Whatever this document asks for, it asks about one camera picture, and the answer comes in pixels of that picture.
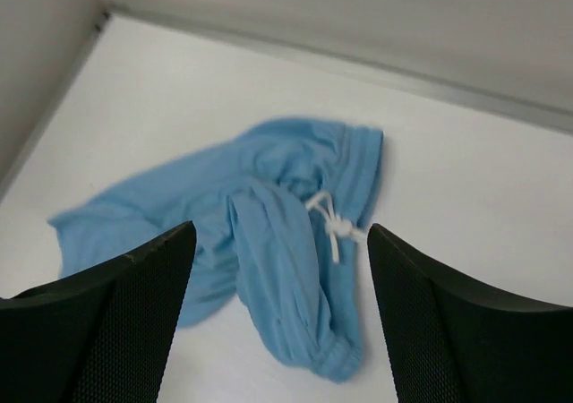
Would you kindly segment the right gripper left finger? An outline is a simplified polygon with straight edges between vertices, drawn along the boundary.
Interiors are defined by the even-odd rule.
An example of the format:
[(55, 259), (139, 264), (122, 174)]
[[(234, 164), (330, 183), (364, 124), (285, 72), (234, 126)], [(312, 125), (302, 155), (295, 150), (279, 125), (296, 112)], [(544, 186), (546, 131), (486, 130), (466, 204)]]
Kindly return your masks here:
[(192, 270), (191, 222), (1, 301), (3, 402), (154, 402)]

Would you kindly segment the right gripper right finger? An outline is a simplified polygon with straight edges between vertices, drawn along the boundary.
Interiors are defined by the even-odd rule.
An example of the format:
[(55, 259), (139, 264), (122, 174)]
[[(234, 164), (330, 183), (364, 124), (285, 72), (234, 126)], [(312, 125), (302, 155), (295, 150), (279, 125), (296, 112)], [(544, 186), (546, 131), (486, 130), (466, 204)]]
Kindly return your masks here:
[(398, 401), (572, 400), (571, 308), (485, 284), (379, 224), (367, 244)]

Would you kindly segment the light blue shorts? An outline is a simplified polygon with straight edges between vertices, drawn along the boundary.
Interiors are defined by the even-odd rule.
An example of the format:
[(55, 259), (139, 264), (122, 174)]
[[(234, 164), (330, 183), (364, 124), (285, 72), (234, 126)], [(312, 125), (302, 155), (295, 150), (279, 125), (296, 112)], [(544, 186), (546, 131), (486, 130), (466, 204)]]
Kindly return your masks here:
[(383, 133), (280, 118), (144, 171), (49, 220), (69, 276), (186, 221), (196, 250), (179, 324), (230, 298), (282, 364), (345, 382), (363, 356), (356, 248), (381, 185)]

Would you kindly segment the aluminium table edge rail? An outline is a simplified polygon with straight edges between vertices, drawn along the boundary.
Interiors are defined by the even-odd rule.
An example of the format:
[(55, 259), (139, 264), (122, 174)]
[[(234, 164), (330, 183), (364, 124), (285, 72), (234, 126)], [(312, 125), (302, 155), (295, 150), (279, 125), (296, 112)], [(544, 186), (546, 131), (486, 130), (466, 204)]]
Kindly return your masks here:
[(113, 19), (120, 17), (125, 17), (130, 21), (140, 21), (153, 27), (233, 44), (253, 52), (265, 53), (293, 62), (332, 68), (335, 73), (384, 84), (390, 89), (407, 92), (417, 97), (436, 99), (451, 105), (507, 117), (525, 124), (567, 134), (572, 133), (572, 112), (564, 108), (476, 89), (440, 77), (346, 56), (339, 52), (301, 45), (288, 40), (213, 26), (202, 21), (187, 21), (171, 15), (156, 15), (130, 11), (123, 7), (112, 7), (98, 16), (94, 22), (94, 30), (101, 35)]

